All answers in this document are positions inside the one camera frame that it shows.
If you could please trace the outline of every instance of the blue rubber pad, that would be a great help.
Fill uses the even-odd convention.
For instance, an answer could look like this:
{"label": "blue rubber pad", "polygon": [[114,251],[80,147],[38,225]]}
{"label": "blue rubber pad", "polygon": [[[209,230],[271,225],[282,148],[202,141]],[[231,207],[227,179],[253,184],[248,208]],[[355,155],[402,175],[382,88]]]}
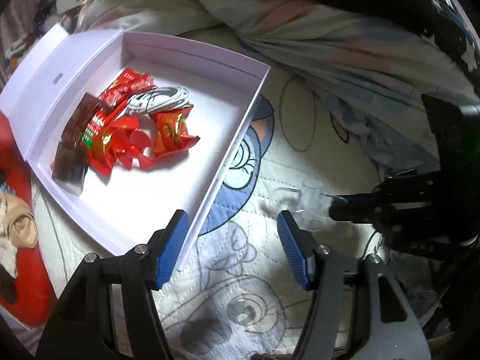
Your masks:
{"label": "blue rubber pad", "polygon": [[157,260],[155,276],[155,284],[158,288],[170,280],[189,227],[187,213],[178,210],[165,228],[161,238],[162,251]]}
{"label": "blue rubber pad", "polygon": [[300,229],[290,212],[282,211],[278,214],[277,231],[295,279],[304,290],[308,290],[310,279],[307,273],[307,260],[295,237],[295,233]]}

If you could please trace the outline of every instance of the box flap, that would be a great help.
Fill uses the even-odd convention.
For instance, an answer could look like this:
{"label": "box flap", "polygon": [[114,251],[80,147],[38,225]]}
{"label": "box flap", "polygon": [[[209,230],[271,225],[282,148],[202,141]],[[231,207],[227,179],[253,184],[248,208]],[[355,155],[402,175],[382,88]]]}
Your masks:
{"label": "box flap", "polygon": [[71,82],[121,34],[122,30],[101,30],[68,35],[57,25],[21,62],[0,94],[0,111],[8,117],[24,159]]}

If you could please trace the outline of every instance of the white quilted fabric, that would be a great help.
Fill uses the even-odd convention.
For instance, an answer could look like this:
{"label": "white quilted fabric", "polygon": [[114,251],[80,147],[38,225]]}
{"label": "white quilted fabric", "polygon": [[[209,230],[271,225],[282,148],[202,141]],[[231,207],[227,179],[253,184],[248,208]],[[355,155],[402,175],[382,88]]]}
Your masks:
{"label": "white quilted fabric", "polygon": [[[312,97],[305,81],[294,79],[287,85],[280,107],[290,72],[243,48],[226,28],[202,30],[192,37],[269,63],[272,70],[262,90],[262,102],[265,109],[273,108],[273,113],[251,124],[225,181],[226,192],[251,188],[251,197],[246,193],[246,201],[238,207],[226,200],[214,204],[213,210],[218,212],[238,212],[215,230],[203,231],[184,269],[175,271],[170,282],[154,293],[155,304],[178,360],[291,353],[306,318],[310,294],[295,282],[278,239],[275,218],[282,208],[295,205],[296,198],[282,188],[300,188],[305,180],[318,180],[329,193],[367,192],[379,183],[378,174],[356,139],[335,124]],[[284,128],[279,123],[280,112]],[[303,152],[292,148],[305,148],[310,141]],[[248,159],[242,157],[246,150],[251,154]],[[42,255],[60,295],[85,254],[108,253],[67,218],[35,180],[33,197]],[[314,234],[340,253],[360,256],[371,232],[367,225],[330,223]],[[371,250],[377,241],[374,238]],[[114,293],[119,344],[131,355],[119,289]],[[345,293],[347,302],[349,293]],[[348,321],[346,315],[339,327],[339,347],[345,342]]]}

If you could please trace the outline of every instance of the bed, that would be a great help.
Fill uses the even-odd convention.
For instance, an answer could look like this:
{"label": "bed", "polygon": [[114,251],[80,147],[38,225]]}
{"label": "bed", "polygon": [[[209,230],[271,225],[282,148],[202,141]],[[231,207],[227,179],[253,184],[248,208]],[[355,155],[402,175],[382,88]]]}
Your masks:
{"label": "bed", "polygon": [[[442,50],[435,34],[416,35],[383,19],[306,0],[86,2],[76,31],[125,28],[186,36],[272,66],[195,248],[184,268],[154,293],[175,359],[291,354],[311,295],[290,272],[277,213],[305,210],[299,195],[312,186],[334,194],[368,192],[385,175],[438,168],[419,95],[448,90],[478,100],[479,46],[456,0],[431,1],[439,15],[459,24],[460,56]],[[406,119],[413,123],[406,125]],[[66,217],[35,177],[32,203],[43,261],[59,296],[85,254],[108,253]],[[371,225],[324,218],[311,230],[337,252],[376,252],[390,261],[421,323],[428,321],[439,296],[427,260],[385,250]],[[131,355],[117,290],[119,346]],[[351,301],[348,287],[344,300]],[[346,346],[349,317],[345,313],[339,327],[339,350]]]}

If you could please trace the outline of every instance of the white cable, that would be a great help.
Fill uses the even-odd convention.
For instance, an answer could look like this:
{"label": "white cable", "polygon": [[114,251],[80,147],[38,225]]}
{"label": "white cable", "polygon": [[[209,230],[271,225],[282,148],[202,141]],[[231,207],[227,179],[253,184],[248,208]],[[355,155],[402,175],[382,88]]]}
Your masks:
{"label": "white cable", "polygon": [[127,114],[152,114],[188,105],[190,105],[190,91],[186,87],[157,87],[129,98]]}

